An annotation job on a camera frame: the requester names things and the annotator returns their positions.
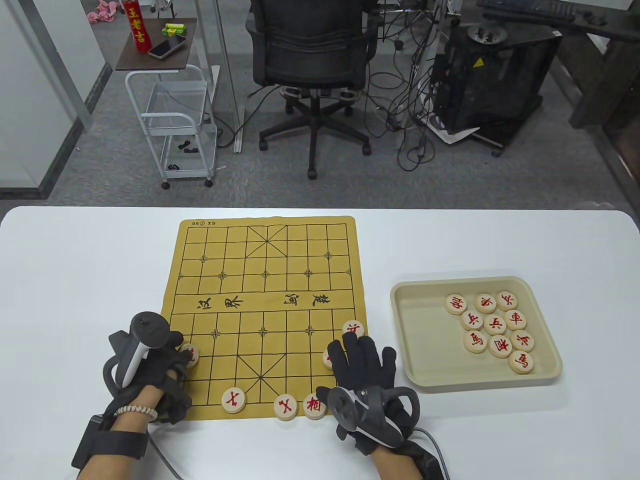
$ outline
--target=black office chair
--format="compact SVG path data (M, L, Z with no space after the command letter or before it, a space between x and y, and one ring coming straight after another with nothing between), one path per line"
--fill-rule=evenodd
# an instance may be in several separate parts
M246 29L253 41L253 80L259 85L284 85L309 90L311 107L285 96L285 111L301 117L260 132L260 149L268 136L300 127L311 128L307 177L317 178L316 140L320 127L362 142L362 154L371 155L369 137L329 115L341 109L353 113L348 100L320 108L320 90L361 90L365 70L376 54L379 18L369 15L362 31L364 3L369 0L251 0Z

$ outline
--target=red can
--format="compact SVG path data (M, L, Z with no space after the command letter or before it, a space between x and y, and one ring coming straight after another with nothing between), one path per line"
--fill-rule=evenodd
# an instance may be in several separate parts
M136 48L139 53L147 53L153 45L151 45L151 38L145 28L145 23L142 20L142 13L140 12L140 4L138 0L124 0L122 6L127 12L129 18L129 25L131 25L131 33L133 39L136 41Z

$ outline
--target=bracelet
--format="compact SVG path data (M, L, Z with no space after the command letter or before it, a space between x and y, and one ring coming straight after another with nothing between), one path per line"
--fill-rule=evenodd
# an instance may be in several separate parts
M149 415L151 417L151 421L155 422L156 418L158 418L158 412L155 409L150 408L148 406L138 406L138 405L125 405L121 406L118 410L116 410L115 416L122 415L127 412L138 412L144 413L145 415Z

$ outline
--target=tabletop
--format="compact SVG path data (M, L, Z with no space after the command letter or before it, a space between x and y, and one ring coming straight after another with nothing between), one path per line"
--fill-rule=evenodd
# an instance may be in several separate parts
M563 359L553 385L417 388L419 426L453 479L640 477L640 236L626 214L100 207L19 207L0 226L4 476L76 477L86 423L109 401L107 337L139 311L160 311L180 221L328 215L356 219L378 345L398 347L389 299L398 282L516 275L533 289ZM397 383L411 385L400 357ZM181 422L152 435L186 479L377 478L331 417ZM172 478L151 448L138 467L140 478Z
M189 59L189 51L193 43L193 35L196 31L197 19L144 19L145 28L151 38L151 44L157 46L166 40L162 33L162 29L166 23L183 23L187 27L185 45L177 49L163 60L153 58L151 55L141 54L136 50L136 42L133 40L131 32L127 37L127 43L124 45L116 70L184 70L187 67Z

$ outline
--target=chinese chess board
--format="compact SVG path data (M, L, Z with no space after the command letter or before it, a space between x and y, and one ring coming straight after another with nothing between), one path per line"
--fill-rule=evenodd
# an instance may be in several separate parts
M307 395L335 386L329 342L347 321L367 326L355 220L185 220L162 315L200 352L189 420L274 417L284 393L304 415ZM221 406L231 387L246 394L235 414Z

